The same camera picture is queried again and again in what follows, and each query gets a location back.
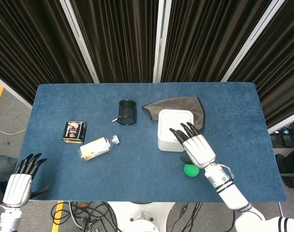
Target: black mesh cup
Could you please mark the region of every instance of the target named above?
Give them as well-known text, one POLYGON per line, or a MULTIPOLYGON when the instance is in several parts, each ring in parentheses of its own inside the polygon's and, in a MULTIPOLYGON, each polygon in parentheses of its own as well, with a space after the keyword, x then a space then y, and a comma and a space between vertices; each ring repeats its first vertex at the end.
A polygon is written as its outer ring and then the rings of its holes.
POLYGON ((119 113, 117 122, 121 125, 133 125, 136 122, 135 101, 124 99, 119 102, 119 113))

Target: blue table mat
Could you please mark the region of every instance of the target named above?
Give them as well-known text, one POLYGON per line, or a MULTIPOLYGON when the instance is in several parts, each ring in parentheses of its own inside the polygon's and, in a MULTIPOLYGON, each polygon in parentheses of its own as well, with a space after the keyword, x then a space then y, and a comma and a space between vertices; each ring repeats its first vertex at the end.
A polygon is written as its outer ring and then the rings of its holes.
POLYGON ((51 184, 40 200, 221 202, 201 170, 183 172, 180 152, 158 149, 157 121, 141 107, 159 100, 196 96, 205 109, 202 132, 216 162, 231 167, 235 184, 250 202, 282 202, 280 179, 261 104, 252 83, 45 84, 40 85, 19 161, 30 153, 48 158, 32 191, 51 184), (132 126, 112 123, 118 102, 137 103, 132 126), (120 144, 85 161, 80 144, 61 140, 66 121, 87 124, 85 143, 117 135, 120 144))

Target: plastic bottle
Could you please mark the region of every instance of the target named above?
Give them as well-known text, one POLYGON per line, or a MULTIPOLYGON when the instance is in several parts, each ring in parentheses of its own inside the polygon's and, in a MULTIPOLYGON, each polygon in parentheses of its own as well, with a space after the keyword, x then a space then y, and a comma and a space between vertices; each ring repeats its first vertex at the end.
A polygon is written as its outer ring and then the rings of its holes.
POLYGON ((119 144, 119 139, 116 135, 114 135, 112 138, 102 137, 91 143, 81 146, 78 151, 84 160, 89 160, 110 151, 113 146, 117 144, 119 144))

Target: black curtain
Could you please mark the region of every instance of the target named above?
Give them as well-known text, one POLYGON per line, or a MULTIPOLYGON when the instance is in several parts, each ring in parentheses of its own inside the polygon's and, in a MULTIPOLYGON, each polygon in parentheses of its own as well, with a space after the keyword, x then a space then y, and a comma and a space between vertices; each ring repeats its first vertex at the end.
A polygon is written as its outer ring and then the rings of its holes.
POLYGON ((93 82, 58 0, 0 0, 0 79, 30 103, 39 84, 93 82))
POLYGON ((101 82, 152 82, 157 0, 71 0, 101 82))
POLYGON ((294 0, 286 0, 229 81, 256 84, 268 127, 294 114, 294 0))
POLYGON ((162 82, 220 81, 270 0, 173 0, 162 82))

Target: robotic hand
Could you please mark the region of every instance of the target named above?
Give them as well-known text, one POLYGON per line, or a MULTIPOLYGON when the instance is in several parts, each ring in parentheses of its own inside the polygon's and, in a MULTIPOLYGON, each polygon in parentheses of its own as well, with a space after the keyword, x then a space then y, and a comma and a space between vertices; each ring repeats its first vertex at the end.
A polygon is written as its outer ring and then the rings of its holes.
POLYGON ((294 232, 294 219, 275 217, 265 220, 260 211, 249 203, 233 183, 234 175, 231 169, 223 164, 215 163, 216 155, 204 136, 197 132, 191 123, 188 126, 181 123, 187 135, 181 130, 170 131, 183 145, 190 160, 182 157, 183 161, 191 162, 200 169, 205 169, 205 176, 217 191, 228 208, 237 210, 242 215, 236 220, 237 232, 294 232), (229 177, 223 167, 231 173, 229 177))
POLYGON ((18 231, 22 212, 20 210, 29 199, 39 196, 47 192, 50 186, 44 189, 31 193, 32 180, 39 168, 47 159, 36 160, 41 156, 41 153, 33 156, 28 155, 17 166, 15 173, 11 175, 3 198, 3 203, 6 206, 0 217, 0 232, 16 232, 18 231))

